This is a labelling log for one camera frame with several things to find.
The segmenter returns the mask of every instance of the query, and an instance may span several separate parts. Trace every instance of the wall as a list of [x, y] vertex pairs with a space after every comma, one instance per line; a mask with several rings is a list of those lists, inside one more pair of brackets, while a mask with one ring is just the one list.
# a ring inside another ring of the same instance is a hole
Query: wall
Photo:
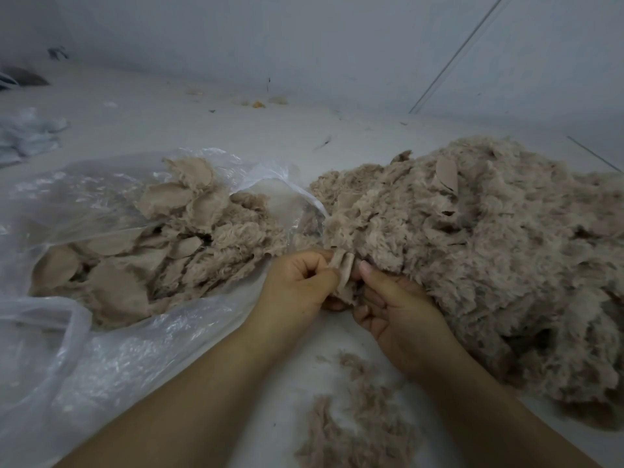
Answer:
[[0, 63], [23, 64], [59, 45], [72, 42], [54, 0], [0, 0]]
[[417, 110], [624, 149], [624, 0], [509, 0], [494, 16]]
[[407, 112], [496, 0], [57, 0], [78, 58]]

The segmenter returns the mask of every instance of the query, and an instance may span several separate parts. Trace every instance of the hand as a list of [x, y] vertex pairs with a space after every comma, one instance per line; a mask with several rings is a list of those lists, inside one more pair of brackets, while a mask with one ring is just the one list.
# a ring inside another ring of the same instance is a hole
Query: hand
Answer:
[[314, 321], [340, 276], [328, 267], [333, 252], [301, 251], [277, 258], [266, 275], [258, 302], [243, 324], [272, 354], [285, 353]]
[[405, 276], [386, 275], [365, 261], [359, 274], [366, 283], [364, 305], [354, 309], [353, 317], [403, 374], [421, 379], [467, 356], [422, 286]]

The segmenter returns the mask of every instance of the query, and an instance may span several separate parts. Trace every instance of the clear plastic bag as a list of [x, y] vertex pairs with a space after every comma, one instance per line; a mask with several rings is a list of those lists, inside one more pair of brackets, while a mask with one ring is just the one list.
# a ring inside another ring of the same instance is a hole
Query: clear plastic bag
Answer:
[[1, 190], [0, 466], [70, 451], [214, 344], [255, 301], [262, 267], [209, 298], [109, 332], [90, 331], [90, 312], [73, 300], [27, 296], [33, 267], [52, 244], [149, 225], [133, 201], [145, 183], [170, 178], [163, 157], [187, 155], [207, 158], [231, 193], [267, 194], [286, 229], [306, 202], [317, 205], [293, 166], [248, 163], [220, 149], [75, 163]]

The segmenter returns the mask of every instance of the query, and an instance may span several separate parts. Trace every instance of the forearm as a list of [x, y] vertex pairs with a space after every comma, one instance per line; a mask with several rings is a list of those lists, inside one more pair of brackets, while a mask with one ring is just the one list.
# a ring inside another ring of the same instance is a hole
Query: forearm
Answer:
[[224, 466], [276, 359], [238, 329], [57, 467]]
[[470, 466], [599, 468], [467, 354], [457, 358], [422, 381]]

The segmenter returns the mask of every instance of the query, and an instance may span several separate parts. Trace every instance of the white floor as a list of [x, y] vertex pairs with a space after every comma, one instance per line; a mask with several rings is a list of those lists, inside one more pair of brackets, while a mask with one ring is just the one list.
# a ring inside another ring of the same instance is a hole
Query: white floor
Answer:
[[[79, 160], [177, 147], [218, 147], [240, 157], [279, 158], [297, 164], [308, 183], [329, 169], [387, 163], [406, 149], [423, 155], [455, 138], [474, 134], [511, 136], [528, 149], [567, 161], [578, 171], [610, 170], [564, 136], [548, 131], [522, 127], [502, 130], [419, 115], [339, 111], [298, 104], [292, 98], [288, 105], [276, 105], [268, 102], [271, 93], [266, 91], [74, 63], [45, 63], [41, 73], [52, 86], [0, 93], [0, 114], [37, 107], [45, 116], [67, 117], [71, 127], [60, 134], [61, 149], [0, 169], [2, 183]], [[190, 91], [203, 94], [192, 95]], [[241, 106], [244, 100], [250, 104], [260, 100], [266, 108]], [[114, 102], [116, 107], [105, 106], [105, 102]], [[329, 138], [330, 142], [319, 148]], [[331, 356], [339, 349], [378, 361], [389, 379], [397, 377], [350, 315], [323, 316], [292, 358], [267, 382], [232, 467], [297, 466], [292, 454], [305, 436], [302, 412], [313, 394], [335, 392], [340, 385], [335, 368], [317, 362], [316, 356]], [[417, 458], [419, 466], [460, 466], [424, 394], [408, 386], [401, 399], [427, 433]], [[527, 403], [605, 468], [624, 465], [624, 434], [601, 433], [559, 419], [547, 404]]]

